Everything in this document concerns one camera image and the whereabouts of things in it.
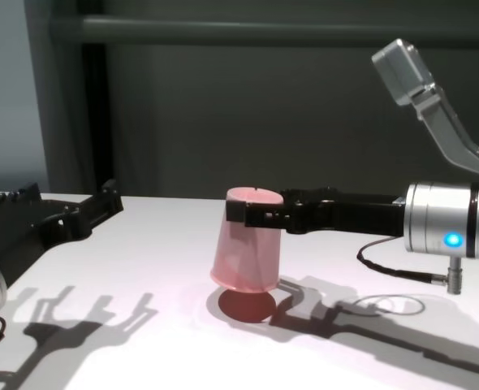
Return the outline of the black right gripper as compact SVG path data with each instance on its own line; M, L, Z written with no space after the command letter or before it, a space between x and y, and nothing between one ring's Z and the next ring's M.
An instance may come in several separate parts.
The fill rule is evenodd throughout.
M286 228L291 234L318 231L402 236L404 205L395 195L345 193L336 188L288 188L283 204L227 201L227 222L249 228Z

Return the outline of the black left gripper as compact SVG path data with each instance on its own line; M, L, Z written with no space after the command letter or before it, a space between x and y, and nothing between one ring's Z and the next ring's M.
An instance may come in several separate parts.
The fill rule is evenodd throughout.
M115 179L77 203L41 200L37 183L0 192L0 272L6 285L13 285L48 250L88 238L121 211Z

